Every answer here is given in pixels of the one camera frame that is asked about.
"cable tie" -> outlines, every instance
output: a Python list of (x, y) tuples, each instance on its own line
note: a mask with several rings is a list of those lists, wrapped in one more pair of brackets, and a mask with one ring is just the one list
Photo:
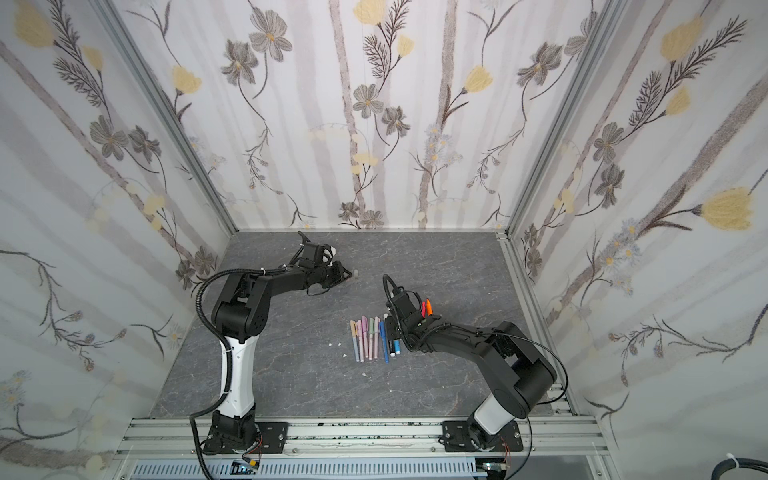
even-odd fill
[(725, 456), (733, 460), (733, 463), (736, 464), (736, 468), (741, 468), (741, 465), (739, 465), (739, 461), (736, 460), (736, 457), (733, 456), (733, 453), (727, 453), (725, 454)]

